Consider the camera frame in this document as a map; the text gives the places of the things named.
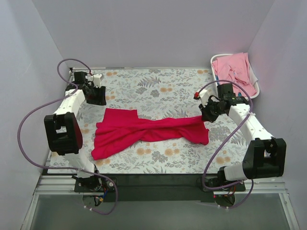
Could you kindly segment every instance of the gray floor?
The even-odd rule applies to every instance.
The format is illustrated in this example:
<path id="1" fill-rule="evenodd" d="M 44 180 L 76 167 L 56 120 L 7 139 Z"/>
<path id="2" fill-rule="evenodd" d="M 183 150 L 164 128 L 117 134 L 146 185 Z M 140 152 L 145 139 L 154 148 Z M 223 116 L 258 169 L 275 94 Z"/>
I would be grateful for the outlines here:
<path id="1" fill-rule="evenodd" d="M 237 201 L 244 196 L 236 195 Z M 120 202 L 109 216 L 84 209 L 81 195 L 40 195 L 31 229 L 287 230 L 289 226 L 278 194 L 251 195 L 244 205 L 229 211 L 194 201 Z"/>

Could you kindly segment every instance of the plastic bin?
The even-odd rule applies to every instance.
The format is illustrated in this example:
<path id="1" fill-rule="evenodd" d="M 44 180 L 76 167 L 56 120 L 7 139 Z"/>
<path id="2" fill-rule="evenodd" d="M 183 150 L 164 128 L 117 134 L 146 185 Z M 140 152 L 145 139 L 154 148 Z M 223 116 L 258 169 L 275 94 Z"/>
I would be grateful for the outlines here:
<path id="1" fill-rule="evenodd" d="M 212 75 L 213 75 L 213 79 L 214 80 L 218 80 L 217 79 L 217 76 L 215 75 L 214 73 L 214 69 L 212 67 L 212 62 L 215 61 L 218 57 L 222 57 L 222 56 L 227 56 L 227 55 L 232 55 L 232 54 L 218 54 L 218 55 L 214 55 L 211 60 L 210 60 L 210 64 L 211 64 L 211 69 L 212 69 Z M 253 96 L 251 96 L 250 98 L 253 99 L 255 97 L 257 97 L 260 93 L 260 89 L 259 89 L 259 85 L 258 85 L 258 79 L 256 78 L 255 74 L 254 74 L 254 71 L 249 63 L 249 79 L 250 79 L 250 83 L 253 84 L 254 88 L 256 89 L 257 93 Z M 217 86 L 218 86 L 218 82 L 215 82 L 214 83 L 215 85 L 215 92 L 216 92 L 216 95 L 217 95 Z"/>

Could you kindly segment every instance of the pink cloth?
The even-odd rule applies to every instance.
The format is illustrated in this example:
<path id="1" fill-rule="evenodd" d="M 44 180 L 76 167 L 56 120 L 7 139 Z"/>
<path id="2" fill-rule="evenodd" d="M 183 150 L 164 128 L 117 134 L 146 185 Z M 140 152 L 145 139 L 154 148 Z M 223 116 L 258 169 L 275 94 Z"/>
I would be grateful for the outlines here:
<path id="1" fill-rule="evenodd" d="M 185 137 L 196 144 L 209 143 L 209 130 L 201 116 L 152 121 L 138 118 L 137 110 L 107 108 L 104 120 L 96 126 L 92 151 L 94 160 L 112 156 L 138 140 L 160 141 Z"/>
<path id="2" fill-rule="evenodd" d="M 257 93 L 249 80 L 249 62 L 247 53 L 233 54 L 223 57 L 218 57 L 212 62 L 215 75 L 219 80 L 229 80 L 239 84 L 249 96 Z M 242 96 L 246 96 L 238 87 L 233 85 L 234 93 L 238 96 L 240 92 Z"/>

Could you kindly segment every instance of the red fabric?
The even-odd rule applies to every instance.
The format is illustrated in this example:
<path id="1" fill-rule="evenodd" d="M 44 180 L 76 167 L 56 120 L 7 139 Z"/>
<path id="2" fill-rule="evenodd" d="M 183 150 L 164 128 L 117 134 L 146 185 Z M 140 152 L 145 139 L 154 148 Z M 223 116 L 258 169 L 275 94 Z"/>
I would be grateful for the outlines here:
<path id="1" fill-rule="evenodd" d="M 104 120 L 96 124 L 94 160 L 105 159 L 123 151 L 138 140 L 160 141 L 184 137 L 207 145 L 208 132 L 201 116 L 166 118 L 152 121 L 138 118 L 137 110 L 106 109 Z"/>

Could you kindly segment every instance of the floral pattern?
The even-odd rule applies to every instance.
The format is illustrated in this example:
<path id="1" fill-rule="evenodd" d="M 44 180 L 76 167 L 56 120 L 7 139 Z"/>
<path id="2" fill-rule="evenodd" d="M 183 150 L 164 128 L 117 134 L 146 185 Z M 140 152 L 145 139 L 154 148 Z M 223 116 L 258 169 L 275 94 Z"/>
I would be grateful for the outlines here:
<path id="1" fill-rule="evenodd" d="M 101 122 L 106 108 L 137 109 L 140 118 L 158 120 L 166 117 L 180 118 L 201 115 L 194 93 L 212 81 L 208 69 L 117 69 L 95 70 L 102 73 L 102 85 L 106 86 L 107 106 L 84 102 L 77 114 L 83 134 L 85 154 L 100 173 L 202 173 L 210 157 L 222 141 L 236 128 L 226 115 L 214 123 L 206 122 L 210 130 L 209 144 L 192 144 L 184 138 L 159 142 L 138 141 L 124 151 L 107 159 L 94 161 L 96 123 Z M 245 139 L 237 132 L 218 153 L 209 172 L 220 167 L 239 163 L 247 150 Z M 69 166 L 62 156 L 51 155 L 50 166 Z M 69 170 L 49 170 L 49 173 L 73 173 Z"/>

